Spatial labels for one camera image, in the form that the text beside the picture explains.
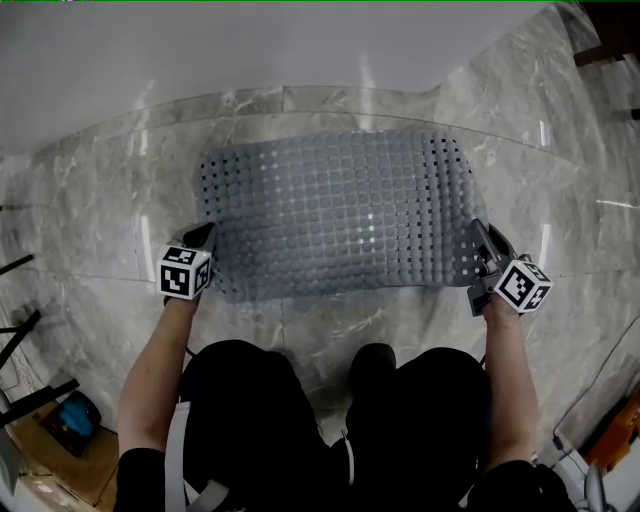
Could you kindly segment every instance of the gray perforated mat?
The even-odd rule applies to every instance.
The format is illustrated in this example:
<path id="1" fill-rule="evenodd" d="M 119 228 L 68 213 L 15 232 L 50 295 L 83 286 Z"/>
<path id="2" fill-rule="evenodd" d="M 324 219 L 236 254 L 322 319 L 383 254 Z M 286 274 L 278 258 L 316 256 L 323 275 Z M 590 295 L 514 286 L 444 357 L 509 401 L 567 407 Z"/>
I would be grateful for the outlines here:
<path id="1" fill-rule="evenodd" d="M 215 286 L 242 302 L 385 286 L 467 286 L 484 202 L 446 133 L 325 133 L 211 151 Z"/>

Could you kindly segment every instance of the marble floor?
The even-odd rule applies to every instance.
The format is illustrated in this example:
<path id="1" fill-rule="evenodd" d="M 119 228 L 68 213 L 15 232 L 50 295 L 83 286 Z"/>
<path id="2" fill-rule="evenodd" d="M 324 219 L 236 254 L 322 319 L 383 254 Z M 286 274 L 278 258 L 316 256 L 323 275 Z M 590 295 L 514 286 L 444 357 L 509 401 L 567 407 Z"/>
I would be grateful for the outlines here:
<path id="1" fill-rule="evenodd" d="M 595 45 L 574 6 L 550 6 L 425 93 L 277 87 L 211 94 L 115 117 L 36 154 L 0 157 L 0 314 L 44 315 L 0 383 L 16 398 L 76 377 L 115 426 L 124 379 L 162 311 L 159 245 L 196 220 L 201 155 L 321 131 L 431 128 L 461 142 L 489 218 L 554 278 L 525 318 L 540 402 L 540 443 L 640 313 L 640 71 L 629 61 L 576 69 Z M 481 355 L 484 325 L 464 289 L 394 288 L 229 305 L 202 299 L 197 351 L 243 338 L 287 350 L 326 438 L 342 427 L 343 384 L 358 348 L 390 343 L 400 363 L 434 346 Z M 562 430 L 574 443 L 640 374 L 640 322 Z"/>

